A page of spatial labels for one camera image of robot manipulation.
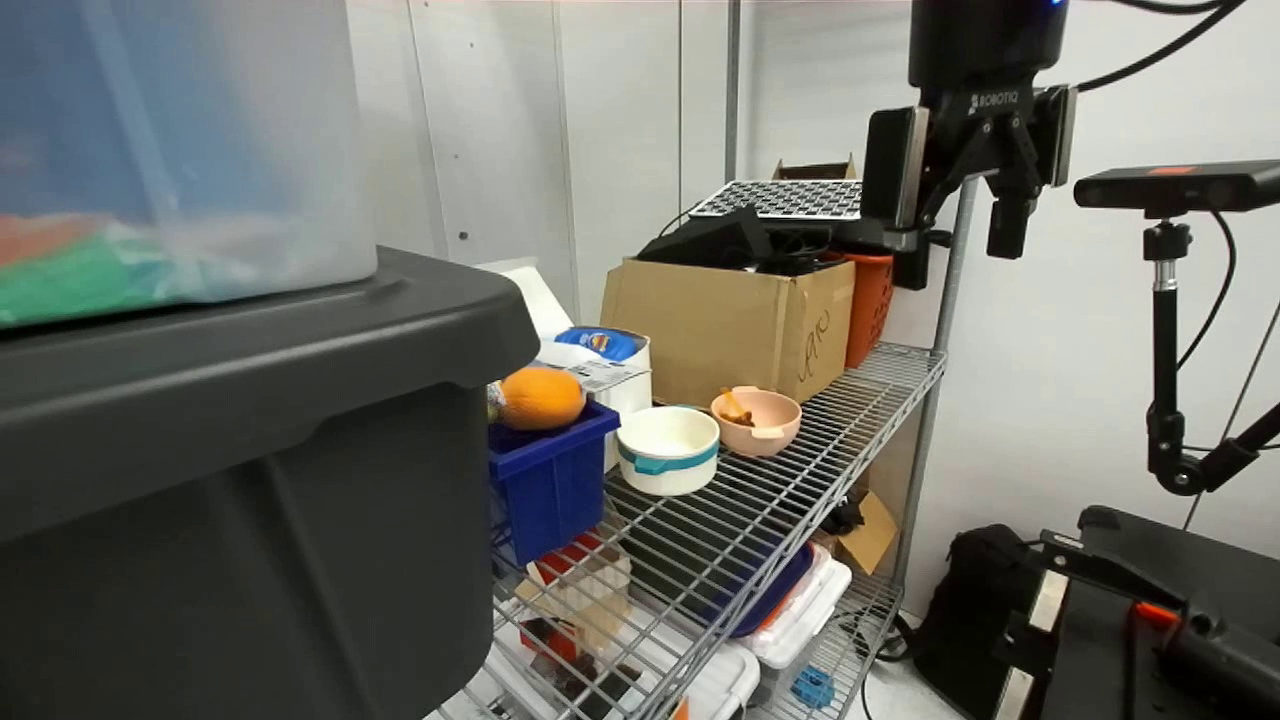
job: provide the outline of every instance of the blue bin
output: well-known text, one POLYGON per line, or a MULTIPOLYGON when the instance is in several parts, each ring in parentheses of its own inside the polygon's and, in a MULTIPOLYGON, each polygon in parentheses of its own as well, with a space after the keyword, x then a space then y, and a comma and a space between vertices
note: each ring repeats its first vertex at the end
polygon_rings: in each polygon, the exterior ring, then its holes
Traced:
POLYGON ((564 547, 606 521, 606 435, 618 411, 588 404, 564 431, 490 431, 490 480, 519 564, 564 547))

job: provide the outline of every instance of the black storage container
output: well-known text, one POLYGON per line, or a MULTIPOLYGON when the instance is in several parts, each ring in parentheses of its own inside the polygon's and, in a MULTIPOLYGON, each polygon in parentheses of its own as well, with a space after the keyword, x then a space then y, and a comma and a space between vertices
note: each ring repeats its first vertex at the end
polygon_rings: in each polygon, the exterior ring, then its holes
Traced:
POLYGON ((0 338, 5 720, 417 720, 494 643, 519 292, 368 284, 0 338))

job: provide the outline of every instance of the white wall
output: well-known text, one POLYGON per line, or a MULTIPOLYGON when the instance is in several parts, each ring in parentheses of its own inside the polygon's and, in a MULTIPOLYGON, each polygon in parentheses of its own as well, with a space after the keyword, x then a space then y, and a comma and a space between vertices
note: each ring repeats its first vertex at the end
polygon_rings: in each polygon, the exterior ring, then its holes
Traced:
MULTIPOLYGON (((874 109, 908 105, 908 0, 875 5, 756 5, 753 142, 749 168, 779 157, 860 151, 874 109)), ((1051 74, 1084 78, 1163 44, 1175 18, 1118 5, 1077 5, 1066 63, 1051 74)), ((1280 5, 1243 5, 1220 32, 1163 69, 1084 101, 1077 175, 1152 161, 1280 157, 1264 74, 1280 71, 1280 5)), ((1185 335, 1202 325, 1225 250, 1210 219, 1185 263, 1185 335)), ((940 396, 936 444, 911 552, 908 607, 922 610, 955 530, 1012 525, 1022 530, 1074 528, 1084 504, 1118 504, 1181 521, 1144 473, 1150 406, 1150 263, 1139 219, 1079 211, 1048 191, 1027 254, 988 260, 983 211, 966 254, 954 335, 954 372, 940 396)), ((1191 438, 1212 438, 1247 366, 1258 335, 1280 301, 1280 211, 1239 214, 1239 280, 1203 351, 1185 372, 1191 438)), ((1280 398, 1280 351, 1258 378, 1243 417, 1280 398)), ((1195 528, 1262 552, 1280 547, 1277 459, 1203 499, 1195 528)))
POLYGON ((411 0, 347 0, 363 195, 382 243, 443 254, 411 0))
POLYGON ((562 0, 576 316, 723 168, 723 0, 562 0))
POLYGON ((555 0, 347 0, 382 238, 576 301, 555 0))

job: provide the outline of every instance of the white bowl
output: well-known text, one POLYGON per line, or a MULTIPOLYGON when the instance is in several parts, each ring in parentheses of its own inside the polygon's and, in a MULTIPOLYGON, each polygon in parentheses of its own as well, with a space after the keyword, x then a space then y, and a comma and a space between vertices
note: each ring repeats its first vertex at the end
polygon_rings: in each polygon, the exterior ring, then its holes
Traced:
POLYGON ((721 425, 697 406, 643 406, 618 431, 621 473, 643 495, 687 495, 721 469, 721 425))

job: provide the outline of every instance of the floor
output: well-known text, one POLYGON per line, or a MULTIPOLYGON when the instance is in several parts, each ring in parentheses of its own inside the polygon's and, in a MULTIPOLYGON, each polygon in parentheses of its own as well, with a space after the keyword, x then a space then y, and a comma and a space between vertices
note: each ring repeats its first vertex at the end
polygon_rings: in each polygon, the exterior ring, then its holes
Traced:
POLYGON ((961 720, 911 667, 883 663, 867 679, 874 720, 961 720))

